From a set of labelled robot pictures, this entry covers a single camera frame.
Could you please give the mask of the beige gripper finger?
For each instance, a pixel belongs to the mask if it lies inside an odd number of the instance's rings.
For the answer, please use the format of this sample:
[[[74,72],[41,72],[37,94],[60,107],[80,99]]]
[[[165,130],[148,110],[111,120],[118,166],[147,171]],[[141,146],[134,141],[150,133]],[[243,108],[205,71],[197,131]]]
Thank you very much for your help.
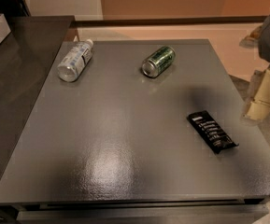
[[[251,77],[241,120],[260,123],[270,113],[270,66],[264,71],[255,70]]]

